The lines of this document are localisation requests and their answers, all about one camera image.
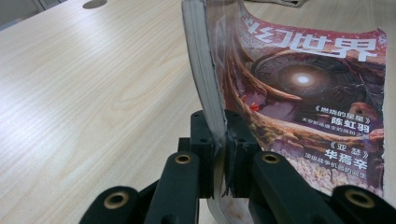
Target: wood grain surface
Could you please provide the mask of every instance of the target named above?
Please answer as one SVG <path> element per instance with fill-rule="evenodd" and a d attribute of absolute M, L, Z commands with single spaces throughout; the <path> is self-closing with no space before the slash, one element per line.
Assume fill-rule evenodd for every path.
<path fill-rule="evenodd" d="M 0 223 L 78 223 L 105 189 L 143 189 L 201 109 L 179 0 L 86 2 L 0 32 Z M 287 25 L 388 33 L 386 198 L 396 205 L 395 1 L 247 7 Z M 216 223 L 201 207 L 200 223 Z"/>

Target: magazine cover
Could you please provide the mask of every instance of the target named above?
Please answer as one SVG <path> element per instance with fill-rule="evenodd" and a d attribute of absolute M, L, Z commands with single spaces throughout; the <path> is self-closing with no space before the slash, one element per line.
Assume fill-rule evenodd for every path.
<path fill-rule="evenodd" d="M 242 0 L 207 0 L 205 12 L 223 107 L 243 116 L 262 150 L 323 193 L 350 184 L 383 197 L 386 34 L 272 24 Z M 220 205 L 232 223 L 252 222 L 247 200 Z"/>

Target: open magazine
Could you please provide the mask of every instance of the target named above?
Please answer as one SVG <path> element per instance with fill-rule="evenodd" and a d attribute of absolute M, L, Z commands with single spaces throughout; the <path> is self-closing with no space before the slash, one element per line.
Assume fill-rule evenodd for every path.
<path fill-rule="evenodd" d="M 223 109 L 239 113 L 262 150 L 285 156 L 314 189 L 356 185 L 383 196 L 386 34 L 290 27 L 242 0 L 185 0 L 191 69 L 218 143 L 219 222 L 249 223 L 247 200 L 224 196 Z"/>

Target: book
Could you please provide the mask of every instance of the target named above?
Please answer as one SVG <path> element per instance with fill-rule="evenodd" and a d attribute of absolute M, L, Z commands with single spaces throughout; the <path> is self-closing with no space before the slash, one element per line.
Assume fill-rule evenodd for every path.
<path fill-rule="evenodd" d="M 194 77 L 216 140 L 220 223 L 252 223 L 248 200 L 225 192 L 224 109 L 239 113 L 262 150 L 286 157 L 325 194 L 356 185 L 383 197 L 382 106 L 387 36 L 261 21 L 242 0 L 185 0 L 183 21 Z"/>

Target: light wood tabletop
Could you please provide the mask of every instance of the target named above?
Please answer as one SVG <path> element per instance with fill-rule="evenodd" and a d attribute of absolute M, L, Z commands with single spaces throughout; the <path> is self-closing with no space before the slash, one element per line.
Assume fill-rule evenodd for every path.
<path fill-rule="evenodd" d="M 105 189 L 143 189 L 201 109 L 180 0 L 86 2 L 0 32 L 0 223 L 78 223 Z M 388 34 L 385 195 L 396 205 L 396 1 L 247 8 L 269 22 Z M 205 201 L 200 223 L 216 223 Z"/>

